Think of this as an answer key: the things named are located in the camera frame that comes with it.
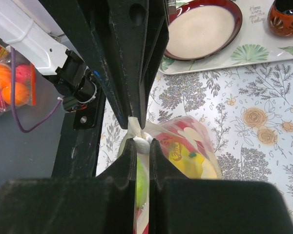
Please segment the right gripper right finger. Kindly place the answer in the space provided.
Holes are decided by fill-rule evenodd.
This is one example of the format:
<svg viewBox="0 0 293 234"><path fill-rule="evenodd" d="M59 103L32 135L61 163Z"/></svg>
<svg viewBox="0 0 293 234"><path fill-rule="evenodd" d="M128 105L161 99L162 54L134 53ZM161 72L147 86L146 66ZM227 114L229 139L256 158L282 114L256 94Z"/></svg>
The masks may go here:
<svg viewBox="0 0 293 234"><path fill-rule="evenodd" d="M189 179L150 146L149 233L293 234L280 192L266 182Z"/></svg>

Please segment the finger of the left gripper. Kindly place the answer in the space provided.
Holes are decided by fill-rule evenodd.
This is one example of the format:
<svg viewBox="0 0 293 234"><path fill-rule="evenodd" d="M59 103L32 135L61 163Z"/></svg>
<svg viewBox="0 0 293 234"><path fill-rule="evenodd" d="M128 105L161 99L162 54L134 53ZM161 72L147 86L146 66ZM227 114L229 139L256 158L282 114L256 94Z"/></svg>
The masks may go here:
<svg viewBox="0 0 293 234"><path fill-rule="evenodd" d="M149 93L168 43L166 0L110 0L112 55L105 95L122 129L146 124Z"/></svg>
<svg viewBox="0 0 293 234"><path fill-rule="evenodd" d="M95 74L122 128L146 123L142 69L147 37L144 0L43 0L42 5Z"/></svg>

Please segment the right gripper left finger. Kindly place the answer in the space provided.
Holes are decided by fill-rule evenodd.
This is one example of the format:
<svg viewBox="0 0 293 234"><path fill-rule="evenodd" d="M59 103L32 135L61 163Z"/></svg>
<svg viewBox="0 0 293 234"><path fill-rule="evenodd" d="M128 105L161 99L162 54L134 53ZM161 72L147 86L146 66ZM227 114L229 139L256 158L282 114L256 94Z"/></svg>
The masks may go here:
<svg viewBox="0 0 293 234"><path fill-rule="evenodd" d="M17 179L0 187L0 234L131 234L134 140L97 177Z"/></svg>

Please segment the clear zip top bag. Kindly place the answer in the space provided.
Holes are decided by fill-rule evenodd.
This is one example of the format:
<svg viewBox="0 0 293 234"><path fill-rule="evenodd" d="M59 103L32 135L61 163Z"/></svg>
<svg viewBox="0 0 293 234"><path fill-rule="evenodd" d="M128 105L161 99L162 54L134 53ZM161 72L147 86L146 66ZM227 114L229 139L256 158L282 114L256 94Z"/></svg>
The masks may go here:
<svg viewBox="0 0 293 234"><path fill-rule="evenodd" d="M149 151L153 139L160 143L164 156L186 177L221 179L222 174L206 128L191 116L178 117L161 124L146 122L144 129L130 117L118 155L126 140L135 141L137 151L135 234L147 234L149 223Z"/></svg>

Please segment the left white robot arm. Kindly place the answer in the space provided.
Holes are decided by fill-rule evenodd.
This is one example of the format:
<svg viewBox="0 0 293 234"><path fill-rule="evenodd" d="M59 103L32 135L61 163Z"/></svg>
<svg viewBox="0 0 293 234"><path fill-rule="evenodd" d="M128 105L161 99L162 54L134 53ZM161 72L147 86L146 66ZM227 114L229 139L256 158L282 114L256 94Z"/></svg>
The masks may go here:
<svg viewBox="0 0 293 234"><path fill-rule="evenodd" d="M74 46L52 38L13 0L0 0L0 38L63 96L95 98L98 83L123 129L144 128L148 96L168 42L166 0L43 0Z"/></svg>

